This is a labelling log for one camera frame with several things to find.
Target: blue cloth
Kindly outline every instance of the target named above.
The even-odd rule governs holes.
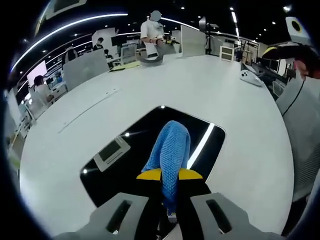
[[[190,134],[177,121],[169,121],[159,133],[149,160],[142,172],[161,168],[163,204],[169,214],[176,210],[178,174],[187,168],[190,153]]]

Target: game controller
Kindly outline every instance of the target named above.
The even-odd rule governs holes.
[[[249,70],[242,70],[240,72],[240,79],[247,83],[256,85],[258,87],[262,87],[262,81],[258,78],[253,72]]]

